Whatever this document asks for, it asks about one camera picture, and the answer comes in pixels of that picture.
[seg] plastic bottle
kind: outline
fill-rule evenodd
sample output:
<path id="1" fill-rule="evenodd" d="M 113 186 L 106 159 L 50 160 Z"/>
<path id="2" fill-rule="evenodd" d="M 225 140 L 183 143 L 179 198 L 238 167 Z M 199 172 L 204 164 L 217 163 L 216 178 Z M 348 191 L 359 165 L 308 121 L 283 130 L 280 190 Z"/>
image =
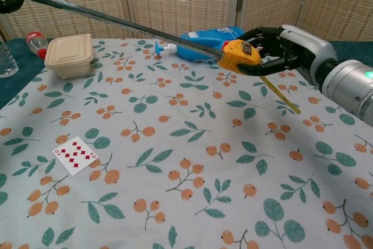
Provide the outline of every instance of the plastic bottle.
<path id="1" fill-rule="evenodd" d="M 17 71 L 16 60 L 12 57 L 6 45 L 0 42 L 0 78 L 10 77 Z"/>
<path id="2" fill-rule="evenodd" d="M 42 32 L 33 24 L 25 25 L 23 32 L 26 35 L 26 43 L 30 51 L 39 58 L 44 59 L 47 53 L 48 41 Z"/>
<path id="3" fill-rule="evenodd" d="M 216 49 L 221 49 L 224 42 L 234 40 L 240 35 L 242 35 L 244 31 L 237 26 L 230 26 L 230 27 L 222 27 L 219 29 L 209 29 L 209 30 L 200 30 L 200 31 L 192 31 L 188 33 L 182 34 L 180 37 L 197 42 L 199 44 L 213 47 Z M 211 59 L 207 55 L 202 55 L 198 52 L 194 52 L 188 48 L 178 46 L 175 44 L 168 43 L 165 47 L 159 47 L 158 42 L 156 42 L 156 54 L 159 55 L 160 52 L 165 51 L 168 54 L 175 54 L 181 58 L 187 59 L 189 61 L 194 60 L 203 60 L 203 59 Z"/>

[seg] teal table edge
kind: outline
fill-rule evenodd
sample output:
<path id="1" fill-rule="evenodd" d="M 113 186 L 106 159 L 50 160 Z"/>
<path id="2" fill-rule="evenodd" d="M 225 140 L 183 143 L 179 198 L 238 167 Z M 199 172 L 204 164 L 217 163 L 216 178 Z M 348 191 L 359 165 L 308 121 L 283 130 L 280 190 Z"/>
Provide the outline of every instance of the teal table edge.
<path id="1" fill-rule="evenodd" d="M 357 59 L 373 67 L 373 42 L 332 41 L 338 59 Z M 0 78 L 0 108 L 5 106 L 44 68 L 44 61 L 32 54 L 23 38 L 13 39 L 6 43 L 19 70 L 8 78 Z"/>

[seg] beige container lid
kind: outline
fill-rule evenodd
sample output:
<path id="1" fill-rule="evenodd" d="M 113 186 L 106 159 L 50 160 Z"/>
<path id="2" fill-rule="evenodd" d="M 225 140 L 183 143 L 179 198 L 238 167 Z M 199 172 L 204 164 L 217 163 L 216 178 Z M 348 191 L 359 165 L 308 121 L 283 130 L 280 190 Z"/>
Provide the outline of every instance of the beige container lid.
<path id="1" fill-rule="evenodd" d="M 79 66 L 93 60 L 90 34 L 53 39 L 48 46 L 44 65 L 47 68 Z"/>

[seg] yellow cord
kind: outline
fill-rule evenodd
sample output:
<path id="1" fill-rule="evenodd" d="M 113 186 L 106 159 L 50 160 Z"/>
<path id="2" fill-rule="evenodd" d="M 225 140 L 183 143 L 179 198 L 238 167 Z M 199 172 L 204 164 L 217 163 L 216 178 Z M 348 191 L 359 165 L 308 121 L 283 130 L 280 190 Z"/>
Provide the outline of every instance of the yellow cord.
<path id="1" fill-rule="evenodd" d="M 301 110 L 299 110 L 293 103 L 291 103 L 280 91 L 265 77 L 261 76 L 262 81 L 274 92 L 277 96 L 285 102 L 296 114 L 301 114 Z"/>

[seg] playing card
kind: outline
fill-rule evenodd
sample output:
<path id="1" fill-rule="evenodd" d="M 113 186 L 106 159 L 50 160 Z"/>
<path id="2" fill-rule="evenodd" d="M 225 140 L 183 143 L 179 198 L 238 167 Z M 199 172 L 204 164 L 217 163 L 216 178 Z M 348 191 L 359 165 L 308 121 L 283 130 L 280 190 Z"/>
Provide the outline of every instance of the playing card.
<path id="1" fill-rule="evenodd" d="M 78 136 L 54 149 L 53 154 L 73 176 L 98 159 Z"/>

